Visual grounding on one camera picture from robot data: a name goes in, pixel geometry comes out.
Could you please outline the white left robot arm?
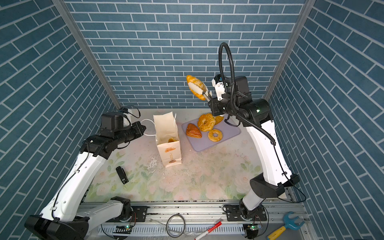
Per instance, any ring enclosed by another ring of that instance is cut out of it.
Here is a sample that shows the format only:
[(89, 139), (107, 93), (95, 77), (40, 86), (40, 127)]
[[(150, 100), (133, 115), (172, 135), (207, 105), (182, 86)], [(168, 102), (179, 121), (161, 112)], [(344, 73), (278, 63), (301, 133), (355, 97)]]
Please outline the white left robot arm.
[(142, 137), (146, 127), (127, 108), (101, 116), (97, 134), (83, 141), (73, 168), (54, 197), (38, 215), (28, 216), (24, 227), (40, 240), (84, 240), (91, 231), (111, 220), (131, 221), (136, 215), (131, 201), (113, 197), (107, 203), (79, 213), (81, 201), (96, 173), (119, 145)]

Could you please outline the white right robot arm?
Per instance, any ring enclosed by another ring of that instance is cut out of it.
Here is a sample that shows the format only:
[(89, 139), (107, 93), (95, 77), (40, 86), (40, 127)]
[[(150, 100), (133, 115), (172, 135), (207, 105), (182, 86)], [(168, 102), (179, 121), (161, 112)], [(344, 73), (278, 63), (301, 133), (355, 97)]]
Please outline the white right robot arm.
[(232, 82), (216, 75), (212, 84), (216, 91), (216, 97), (209, 100), (212, 114), (236, 117), (250, 134), (261, 160), (263, 172), (250, 180), (251, 189), (239, 202), (242, 218), (250, 220), (264, 200), (280, 197), (300, 177), (291, 172), (283, 157), (268, 101), (252, 99), (247, 78), (236, 77)]

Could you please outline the metal kitchen tongs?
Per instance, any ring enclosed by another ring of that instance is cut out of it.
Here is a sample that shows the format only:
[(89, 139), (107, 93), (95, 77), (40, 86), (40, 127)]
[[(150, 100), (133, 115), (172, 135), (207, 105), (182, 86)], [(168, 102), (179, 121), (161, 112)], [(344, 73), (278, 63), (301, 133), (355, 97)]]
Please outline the metal kitchen tongs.
[(206, 101), (210, 102), (212, 100), (212, 96), (211, 96), (211, 92), (210, 91), (204, 91), (202, 88), (200, 88), (199, 86), (197, 86), (196, 84), (194, 84), (192, 82), (189, 82), (188, 86), (195, 93), (204, 96)]

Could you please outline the glazed ring donut bread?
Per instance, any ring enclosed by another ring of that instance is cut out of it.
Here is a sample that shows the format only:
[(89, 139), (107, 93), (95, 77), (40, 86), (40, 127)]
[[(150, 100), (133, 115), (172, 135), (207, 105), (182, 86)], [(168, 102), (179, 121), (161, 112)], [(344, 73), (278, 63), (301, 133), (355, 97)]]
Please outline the glazed ring donut bread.
[(208, 133), (208, 138), (212, 142), (219, 142), (223, 139), (223, 133), (218, 129), (212, 129)]

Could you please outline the printed paper bag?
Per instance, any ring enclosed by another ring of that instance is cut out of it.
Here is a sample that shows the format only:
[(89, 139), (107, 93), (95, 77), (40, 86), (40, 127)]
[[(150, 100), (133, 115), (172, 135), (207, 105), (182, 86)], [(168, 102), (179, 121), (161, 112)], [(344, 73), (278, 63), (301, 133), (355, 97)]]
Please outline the printed paper bag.
[[(182, 164), (181, 143), (176, 123), (176, 114), (169, 112), (163, 115), (154, 115), (153, 118), (156, 131), (156, 145), (164, 167), (169, 168)], [(169, 138), (175, 138), (177, 141), (169, 143)]]

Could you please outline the striped croissant fake bread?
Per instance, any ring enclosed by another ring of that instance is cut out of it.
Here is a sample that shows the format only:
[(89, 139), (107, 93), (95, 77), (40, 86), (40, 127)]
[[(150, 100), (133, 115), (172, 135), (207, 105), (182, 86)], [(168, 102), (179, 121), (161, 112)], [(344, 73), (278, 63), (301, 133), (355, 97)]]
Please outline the striped croissant fake bread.
[(205, 101), (206, 98), (204, 93), (208, 90), (207, 86), (200, 81), (198, 78), (193, 77), (191, 75), (187, 75), (186, 77), (188, 86), (191, 92), (200, 100)]

